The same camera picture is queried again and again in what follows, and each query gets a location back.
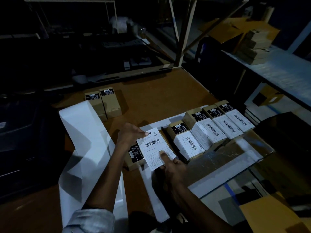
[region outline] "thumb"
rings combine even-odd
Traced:
[[[167,154],[165,152],[160,151],[159,153],[160,153],[160,157],[164,161],[165,165],[172,162],[172,160],[170,160],[170,158],[167,156]]]
[[[148,132],[138,132],[138,133],[137,133],[137,137],[138,137],[138,138],[143,138],[143,137],[146,137],[146,136],[148,136],[148,135],[149,135]]]

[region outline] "person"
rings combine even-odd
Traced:
[[[94,189],[81,210],[76,210],[63,233],[112,233],[115,217],[113,209],[126,152],[147,132],[125,123],[118,133],[115,150]],[[164,162],[165,189],[182,214],[202,232],[234,232],[232,227],[205,206],[184,184],[186,165],[177,158],[170,160],[160,152]]]

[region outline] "blue strip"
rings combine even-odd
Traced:
[[[272,107],[271,105],[267,105],[267,107],[272,110],[273,112],[275,112],[276,114],[281,114],[280,111],[278,111],[276,108]]]
[[[239,203],[238,199],[236,198],[235,193],[234,193],[233,190],[230,188],[230,186],[229,186],[227,183],[225,183],[225,184],[224,184],[224,187],[227,189],[227,191],[229,192],[229,194],[231,195],[231,197],[233,198],[233,200],[236,202],[236,204],[237,204],[238,206],[240,206],[240,203]]]

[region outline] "forearm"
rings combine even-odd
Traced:
[[[172,188],[172,197],[188,221],[202,232],[234,232],[232,227],[203,204],[183,184]]]
[[[122,144],[117,144],[84,208],[103,208],[113,212],[125,153],[126,147]]]

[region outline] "person's left hand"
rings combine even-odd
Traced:
[[[142,131],[131,123],[125,123],[118,133],[117,145],[122,145],[129,150],[138,138],[143,138],[147,135],[148,132]]]

